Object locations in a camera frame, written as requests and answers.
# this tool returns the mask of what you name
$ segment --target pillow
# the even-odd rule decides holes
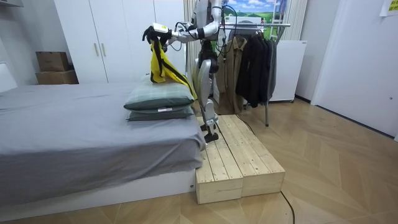
[[[138,111],[131,111],[128,121],[152,121],[158,119],[174,119],[186,118],[194,114],[190,106],[184,107],[180,110],[172,111],[169,108],[159,108],[157,113],[140,113]]]
[[[152,83],[144,80],[129,95],[124,108],[147,110],[163,107],[188,106],[194,101],[187,86],[176,82]]]

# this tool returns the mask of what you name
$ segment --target wardrobe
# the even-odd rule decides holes
[[[54,0],[80,83],[136,82],[150,74],[150,45],[142,34],[158,22],[174,30],[183,1]],[[173,44],[177,50],[180,43]],[[169,47],[170,61],[185,73],[184,47]]]

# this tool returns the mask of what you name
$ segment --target pillow tag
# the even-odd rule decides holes
[[[166,112],[166,111],[172,111],[173,108],[159,108],[157,109],[157,112]]]

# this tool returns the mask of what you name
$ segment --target yellow jacket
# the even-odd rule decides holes
[[[166,82],[166,77],[171,78],[177,83],[181,83],[189,88],[194,99],[197,99],[197,94],[189,84],[185,75],[182,75],[170,63],[166,54],[164,53],[159,40],[151,41],[150,49],[152,51],[152,60],[150,61],[150,80],[153,83]]]

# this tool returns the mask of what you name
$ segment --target wooden platform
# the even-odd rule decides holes
[[[201,152],[203,165],[196,170],[198,203],[280,192],[285,170],[246,124],[223,115],[218,126],[220,139]]]

